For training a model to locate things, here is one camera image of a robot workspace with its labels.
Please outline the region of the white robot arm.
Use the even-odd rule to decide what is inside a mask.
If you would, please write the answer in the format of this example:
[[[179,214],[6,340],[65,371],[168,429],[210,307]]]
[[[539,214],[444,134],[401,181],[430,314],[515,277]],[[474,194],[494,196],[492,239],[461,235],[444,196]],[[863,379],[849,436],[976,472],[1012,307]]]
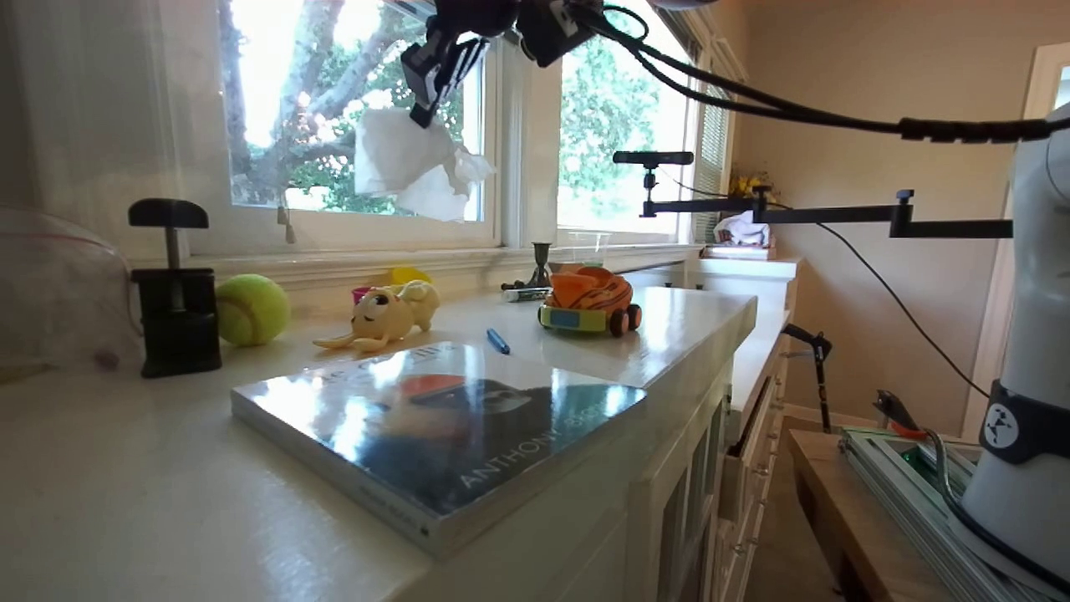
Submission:
[[[894,134],[930,145],[1015,145],[1012,214],[1004,221],[912,221],[909,205],[872,208],[894,239],[1008,239],[1012,295],[1004,371],[987,393],[978,464],[963,492],[939,483],[957,538],[1006,579],[1070,598],[1070,106],[1032,121],[870,121],[807,106],[747,83],[687,67],[607,23],[606,0],[413,0],[424,38],[401,54],[413,94],[412,121],[426,127],[439,103],[486,58],[494,38],[549,67],[591,38],[614,40],[666,88],[668,63],[724,92],[736,115]]]

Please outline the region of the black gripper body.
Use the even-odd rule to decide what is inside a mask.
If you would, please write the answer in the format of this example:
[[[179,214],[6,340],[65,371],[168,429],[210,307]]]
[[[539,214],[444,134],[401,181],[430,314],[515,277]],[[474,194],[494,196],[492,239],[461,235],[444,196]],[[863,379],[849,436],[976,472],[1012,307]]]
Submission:
[[[419,99],[442,99],[512,19],[515,0],[435,0],[424,38],[401,54],[404,83]]]

